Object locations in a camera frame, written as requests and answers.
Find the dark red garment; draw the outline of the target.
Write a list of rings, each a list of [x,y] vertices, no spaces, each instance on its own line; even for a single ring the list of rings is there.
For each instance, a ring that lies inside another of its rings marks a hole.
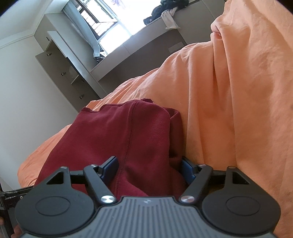
[[[108,184],[122,196],[180,196],[183,125],[179,111],[149,99],[84,108],[48,155],[37,183],[62,166],[79,171],[111,156],[119,167]]]

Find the dark clothes pile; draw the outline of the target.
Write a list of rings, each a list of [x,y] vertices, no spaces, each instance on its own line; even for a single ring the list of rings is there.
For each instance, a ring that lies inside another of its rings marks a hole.
[[[165,0],[160,1],[160,5],[155,7],[151,13],[150,17],[147,17],[143,20],[145,25],[153,22],[157,18],[161,16],[161,14],[166,10],[173,10],[177,11],[177,9],[183,9],[187,7],[189,4],[189,0]]]

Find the orange duvet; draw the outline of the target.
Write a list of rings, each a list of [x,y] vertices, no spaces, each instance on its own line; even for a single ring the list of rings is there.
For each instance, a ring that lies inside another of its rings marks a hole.
[[[216,170],[236,166],[277,200],[275,233],[292,237],[292,1],[227,1],[208,42],[187,45],[86,108],[149,99],[179,111],[183,156]],[[39,173],[67,125],[20,166]]]

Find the grey window bench cabinet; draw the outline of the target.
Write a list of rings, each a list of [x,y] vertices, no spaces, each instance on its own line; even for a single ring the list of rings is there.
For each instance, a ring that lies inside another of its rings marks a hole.
[[[91,72],[106,93],[124,81],[158,68],[174,52],[210,40],[211,23],[223,13],[225,1],[194,1],[173,16],[179,29],[166,30],[161,18],[111,52]]]

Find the window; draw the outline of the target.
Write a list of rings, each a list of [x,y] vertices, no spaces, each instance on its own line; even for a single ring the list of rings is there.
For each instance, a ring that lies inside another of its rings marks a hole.
[[[107,56],[146,25],[160,1],[72,1]]]

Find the white cloth on bench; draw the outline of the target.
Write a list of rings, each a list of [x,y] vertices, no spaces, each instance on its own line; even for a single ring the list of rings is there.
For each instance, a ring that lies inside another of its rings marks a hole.
[[[175,12],[177,11],[178,7],[172,8],[172,9],[166,9],[161,14],[161,19],[163,20],[165,24],[166,30],[175,30],[180,29],[180,27],[177,25],[175,20],[173,19],[173,16],[175,15]]]

